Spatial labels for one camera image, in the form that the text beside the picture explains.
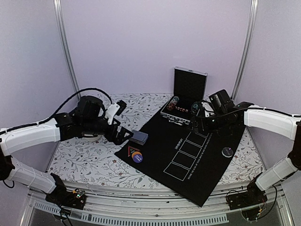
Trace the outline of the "blue playing card deck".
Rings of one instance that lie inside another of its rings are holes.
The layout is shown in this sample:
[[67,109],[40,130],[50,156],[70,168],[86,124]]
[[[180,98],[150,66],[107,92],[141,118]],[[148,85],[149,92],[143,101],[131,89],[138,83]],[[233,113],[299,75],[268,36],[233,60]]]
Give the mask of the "blue playing card deck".
[[144,145],[149,136],[147,133],[137,131],[137,130],[132,130],[132,133],[133,136],[129,140],[140,145]]

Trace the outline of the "purple small blind button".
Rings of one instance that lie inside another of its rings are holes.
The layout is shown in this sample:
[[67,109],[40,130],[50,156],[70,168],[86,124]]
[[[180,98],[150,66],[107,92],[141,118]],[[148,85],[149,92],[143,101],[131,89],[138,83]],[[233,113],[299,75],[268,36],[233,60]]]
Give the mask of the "purple small blind button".
[[134,157],[132,157],[132,159],[135,163],[141,163],[143,161],[143,156],[135,155]]

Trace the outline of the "black white dealer button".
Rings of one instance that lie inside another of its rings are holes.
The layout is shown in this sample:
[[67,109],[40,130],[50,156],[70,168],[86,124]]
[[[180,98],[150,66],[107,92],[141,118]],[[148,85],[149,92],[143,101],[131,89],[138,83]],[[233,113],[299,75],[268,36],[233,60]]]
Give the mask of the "black white dealer button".
[[232,157],[233,154],[234,154],[234,152],[230,147],[225,147],[222,149],[222,155],[226,158]]

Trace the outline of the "orange big blind button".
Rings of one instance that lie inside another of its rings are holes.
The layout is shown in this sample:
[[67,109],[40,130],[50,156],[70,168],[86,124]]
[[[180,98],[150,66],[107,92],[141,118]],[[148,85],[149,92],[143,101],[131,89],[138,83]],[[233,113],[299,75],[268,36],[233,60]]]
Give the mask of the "orange big blind button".
[[134,152],[134,153],[132,153],[132,157],[134,157],[135,155],[141,155],[142,156],[142,154],[140,152]]

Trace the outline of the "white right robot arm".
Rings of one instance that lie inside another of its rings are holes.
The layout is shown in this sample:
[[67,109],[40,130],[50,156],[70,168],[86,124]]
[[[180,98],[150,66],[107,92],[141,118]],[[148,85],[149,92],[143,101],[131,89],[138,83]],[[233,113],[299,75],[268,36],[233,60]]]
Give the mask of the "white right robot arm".
[[226,90],[192,104],[192,128],[196,132],[216,132],[234,126],[247,127],[264,158],[276,153],[274,162],[247,186],[243,201],[254,205],[271,186],[301,170],[301,117],[250,102],[235,104]]

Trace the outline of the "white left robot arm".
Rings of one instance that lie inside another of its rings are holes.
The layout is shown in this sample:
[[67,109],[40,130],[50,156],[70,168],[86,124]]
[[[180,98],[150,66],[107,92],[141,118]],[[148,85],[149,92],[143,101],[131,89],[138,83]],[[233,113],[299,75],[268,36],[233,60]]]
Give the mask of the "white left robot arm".
[[41,172],[20,162],[16,153],[47,143],[67,141],[72,138],[103,136],[108,142],[121,145],[133,133],[120,125],[115,116],[126,108],[122,100],[104,107],[102,100],[83,96],[69,113],[55,113],[49,118],[0,131],[0,178],[41,190],[59,204],[70,200],[63,181],[58,175]]

